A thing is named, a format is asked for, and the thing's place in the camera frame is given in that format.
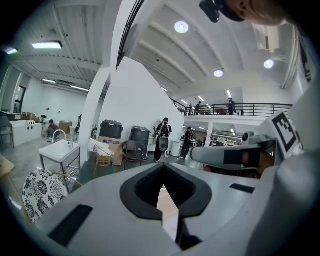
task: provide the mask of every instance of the white sink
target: white sink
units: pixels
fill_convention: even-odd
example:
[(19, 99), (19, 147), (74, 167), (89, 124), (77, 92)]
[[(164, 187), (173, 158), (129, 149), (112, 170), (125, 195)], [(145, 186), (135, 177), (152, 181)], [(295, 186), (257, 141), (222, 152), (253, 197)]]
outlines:
[(39, 153), (46, 158), (61, 163), (79, 148), (80, 144), (70, 142), (70, 145), (68, 145), (68, 141), (62, 139), (49, 146), (40, 148)]

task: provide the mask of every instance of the black rubber pad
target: black rubber pad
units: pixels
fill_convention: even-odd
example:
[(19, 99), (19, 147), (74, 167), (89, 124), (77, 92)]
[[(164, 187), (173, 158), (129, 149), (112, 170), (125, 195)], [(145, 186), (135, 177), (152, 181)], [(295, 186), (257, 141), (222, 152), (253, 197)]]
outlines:
[(78, 205), (65, 219), (49, 234), (58, 244), (66, 247), (78, 232), (82, 224), (93, 210), (86, 205)]
[(249, 193), (249, 194), (252, 194), (255, 191), (255, 188), (252, 187), (252, 186), (245, 186), (245, 185), (240, 185), (240, 184), (237, 184), (237, 183), (232, 184), (230, 186), (230, 188), (235, 189), (235, 190), (239, 190), (239, 191), (242, 191), (242, 192), (246, 192), (246, 193)]

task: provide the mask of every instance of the round ceiling light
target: round ceiling light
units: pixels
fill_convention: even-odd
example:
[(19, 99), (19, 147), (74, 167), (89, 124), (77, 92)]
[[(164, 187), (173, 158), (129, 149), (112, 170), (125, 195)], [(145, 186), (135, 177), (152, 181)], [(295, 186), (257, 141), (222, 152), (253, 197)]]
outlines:
[(177, 31), (180, 34), (184, 34), (187, 33), (189, 30), (189, 26), (187, 23), (185, 23), (184, 21), (178, 21), (175, 25), (174, 25), (174, 29), (175, 31)]
[(272, 59), (268, 59), (264, 62), (264, 67), (266, 69), (271, 69), (275, 65), (275, 62)]
[(220, 78), (224, 75), (224, 72), (222, 70), (216, 70), (213, 74), (216, 78)]

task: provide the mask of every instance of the window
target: window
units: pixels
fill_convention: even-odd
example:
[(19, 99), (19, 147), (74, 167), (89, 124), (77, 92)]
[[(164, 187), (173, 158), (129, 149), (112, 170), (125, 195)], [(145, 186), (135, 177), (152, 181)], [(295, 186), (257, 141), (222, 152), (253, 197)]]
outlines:
[(13, 113), (21, 113), (22, 110), (22, 102), (24, 101), (26, 88), (19, 86), (16, 96), (15, 96), (15, 103)]

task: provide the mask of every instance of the trash can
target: trash can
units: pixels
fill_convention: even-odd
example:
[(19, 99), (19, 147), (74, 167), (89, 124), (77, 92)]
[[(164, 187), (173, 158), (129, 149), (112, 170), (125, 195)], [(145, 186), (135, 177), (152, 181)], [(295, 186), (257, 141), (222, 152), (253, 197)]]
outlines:
[(180, 155), (180, 149), (183, 143), (183, 141), (173, 141), (171, 148), (171, 156), (178, 157)]
[(100, 137), (121, 139), (121, 134), (124, 130), (122, 123), (117, 121), (105, 120), (100, 124), (100, 127)]
[(147, 157), (149, 136), (150, 136), (150, 131), (146, 127), (132, 126), (129, 140), (139, 142), (141, 145), (143, 145), (143, 152), (142, 152), (143, 158)]

